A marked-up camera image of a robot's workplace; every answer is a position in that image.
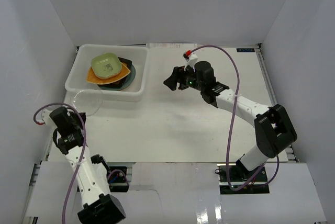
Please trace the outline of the blue-grey round plate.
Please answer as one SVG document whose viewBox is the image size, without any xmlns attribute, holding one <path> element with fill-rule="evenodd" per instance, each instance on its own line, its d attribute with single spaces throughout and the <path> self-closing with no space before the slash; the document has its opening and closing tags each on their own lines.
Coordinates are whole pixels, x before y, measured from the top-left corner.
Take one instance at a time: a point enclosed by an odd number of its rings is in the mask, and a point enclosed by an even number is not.
<svg viewBox="0 0 335 224">
<path fill-rule="evenodd" d="M 126 88 L 128 88 L 132 82 L 134 81 L 136 77 L 136 69 L 133 65 L 131 65 L 131 68 L 130 68 L 130 74 L 127 75 L 125 78 L 124 78 L 124 82 L 123 84 L 106 84 L 106 85 L 98 85 L 100 89 L 102 90 L 107 90 L 107 91 L 122 91 Z"/>
</svg>

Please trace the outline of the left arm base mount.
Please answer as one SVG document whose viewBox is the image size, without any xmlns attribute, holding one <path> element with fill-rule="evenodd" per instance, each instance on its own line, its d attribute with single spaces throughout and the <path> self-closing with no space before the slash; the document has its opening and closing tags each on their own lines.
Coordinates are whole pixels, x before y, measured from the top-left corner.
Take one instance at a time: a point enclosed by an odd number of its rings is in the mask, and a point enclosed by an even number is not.
<svg viewBox="0 0 335 224">
<path fill-rule="evenodd" d="M 126 183 L 127 167 L 126 166 L 110 166 L 107 172 L 107 180 L 109 189 L 112 193 L 126 193 L 129 186 Z"/>
</svg>

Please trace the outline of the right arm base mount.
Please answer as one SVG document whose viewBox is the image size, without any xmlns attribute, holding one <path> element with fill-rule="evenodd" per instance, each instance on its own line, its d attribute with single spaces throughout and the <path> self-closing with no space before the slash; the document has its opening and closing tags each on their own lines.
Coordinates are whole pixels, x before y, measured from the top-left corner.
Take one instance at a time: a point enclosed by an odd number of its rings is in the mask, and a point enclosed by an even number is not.
<svg viewBox="0 0 335 224">
<path fill-rule="evenodd" d="M 224 184 L 228 184 L 226 170 L 227 170 L 226 166 L 221 165 L 221 166 L 218 166 L 214 171 L 215 174 L 219 175 L 219 181 Z M 237 185 L 242 185 L 243 183 L 245 183 L 256 172 L 256 169 L 254 169 L 251 172 L 249 171 L 243 172 L 243 171 L 240 171 L 238 168 L 236 168 L 235 165 L 233 165 L 230 167 L 229 171 L 230 171 L 229 175 L 230 175 L 231 184 L 237 186 Z M 267 174 L 266 174 L 265 168 L 263 167 L 261 171 L 255 176 L 255 178 L 253 178 L 249 182 L 249 185 L 253 183 L 256 183 L 256 184 L 265 183 L 267 182 L 267 180 L 268 180 Z"/>
</svg>

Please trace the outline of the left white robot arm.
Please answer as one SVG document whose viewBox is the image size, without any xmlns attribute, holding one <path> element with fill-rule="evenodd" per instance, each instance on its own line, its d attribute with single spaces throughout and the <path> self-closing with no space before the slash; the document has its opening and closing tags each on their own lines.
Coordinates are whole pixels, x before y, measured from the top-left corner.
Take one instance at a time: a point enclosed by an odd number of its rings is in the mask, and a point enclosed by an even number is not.
<svg viewBox="0 0 335 224">
<path fill-rule="evenodd" d="M 86 115 L 61 106 L 49 117 L 60 134 L 55 145 L 75 173 L 81 195 L 82 209 L 77 213 L 80 223 L 119 223 L 124 220 L 126 213 L 108 185 L 111 170 L 101 155 L 90 155 L 86 144 L 83 128 Z"/>
</svg>

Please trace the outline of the orange woven fan basket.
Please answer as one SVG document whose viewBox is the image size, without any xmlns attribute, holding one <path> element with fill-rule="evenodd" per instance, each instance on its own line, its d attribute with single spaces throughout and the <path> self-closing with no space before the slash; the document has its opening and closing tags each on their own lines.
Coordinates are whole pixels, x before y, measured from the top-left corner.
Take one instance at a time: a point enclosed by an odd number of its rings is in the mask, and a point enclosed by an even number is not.
<svg viewBox="0 0 335 224">
<path fill-rule="evenodd" d="M 127 77 L 131 71 L 124 65 L 122 64 L 122 69 L 119 74 L 110 77 L 108 79 L 100 79 L 97 77 L 93 71 L 92 68 L 89 68 L 87 76 L 86 76 L 86 81 L 91 84 L 97 84 L 97 85 L 104 85 L 104 84 L 110 84 L 110 83 L 115 83 L 123 79 L 124 77 Z"/>
</svg>

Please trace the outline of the green square panda dish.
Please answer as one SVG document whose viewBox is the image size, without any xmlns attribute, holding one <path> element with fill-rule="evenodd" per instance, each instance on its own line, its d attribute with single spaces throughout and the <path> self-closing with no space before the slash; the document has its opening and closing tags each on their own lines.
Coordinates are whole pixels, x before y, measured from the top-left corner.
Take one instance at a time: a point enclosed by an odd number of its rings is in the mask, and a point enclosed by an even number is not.
<svg viewBox="0 0 335 224">
<path fill-rule="evenodd" d="M 122 63 L 114 53 L 104 53 L 91 60 L 94 74 L 102 79 L 118 75 L 122 70 Z"/>
</svg>

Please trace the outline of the black square amber plate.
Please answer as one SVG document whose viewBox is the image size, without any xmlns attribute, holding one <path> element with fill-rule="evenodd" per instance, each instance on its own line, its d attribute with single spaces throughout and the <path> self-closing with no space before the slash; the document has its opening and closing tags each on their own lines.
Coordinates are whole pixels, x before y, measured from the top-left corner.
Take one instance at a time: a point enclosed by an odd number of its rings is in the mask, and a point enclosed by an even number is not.
<svg viewBox="0 0 335 224">
<path fill-rule="evenodd" d="M 132 65 L 132 61 L 131 60 L 128 60 L 128 59 L 125 59 L 125 58 L 121 58 L 121 57 L 119 57 L 118 58 L 119 59 L 119 61 L 121 62 L 121 63 L 123 63 L 123 64 L 125 64 L 126 65 L 126 67 L 130 70 L 130 68 L 131 68 L 131 65 Z M 121 79 L 120 81 L 118 81 L 118 82 L 115 82 L 115 83 L 111 83 L 111 84 L 123 84 L 123 82 L 124 82 L 124 78 L 123 79 Z"/>
</svg>

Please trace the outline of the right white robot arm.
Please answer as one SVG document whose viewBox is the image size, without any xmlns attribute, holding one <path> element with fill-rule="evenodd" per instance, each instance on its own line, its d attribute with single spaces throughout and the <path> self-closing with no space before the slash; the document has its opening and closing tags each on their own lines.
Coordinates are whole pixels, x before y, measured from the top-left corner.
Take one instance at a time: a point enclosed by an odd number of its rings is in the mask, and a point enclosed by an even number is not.
<svg viewBox="0 0 335 224">
<path fill-rule="evenodd" d="M 196 89 L 206 103 L 229 111 L 254 127 L 255 146 L 230 169 L 244 182 L 253 178 L 256 170 L 267 160 L 276 157 L 297 140 L 297 133 L 282 105 L 267 106 L 243 96 L 237 97 L 229 86 L 216 80 L 209 62 L 200 61 L 193 68 L 176 66 L 163 83 L 172 91 Z"/>
</svg>

